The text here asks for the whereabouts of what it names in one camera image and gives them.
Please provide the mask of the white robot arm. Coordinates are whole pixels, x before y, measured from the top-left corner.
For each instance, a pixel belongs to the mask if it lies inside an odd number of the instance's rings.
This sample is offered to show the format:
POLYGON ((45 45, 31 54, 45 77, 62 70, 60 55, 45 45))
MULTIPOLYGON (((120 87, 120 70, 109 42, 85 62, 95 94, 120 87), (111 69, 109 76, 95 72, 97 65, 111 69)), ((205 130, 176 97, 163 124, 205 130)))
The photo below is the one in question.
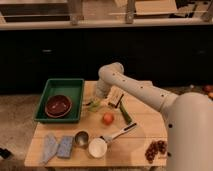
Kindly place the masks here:
POLYGON ((102 66, 95 94, 106 98, 117 86, 161 113, 168 131, 167 171, 213 171, 213 101, 206 95, 177 95, 124 75, 115 62, 102 66))

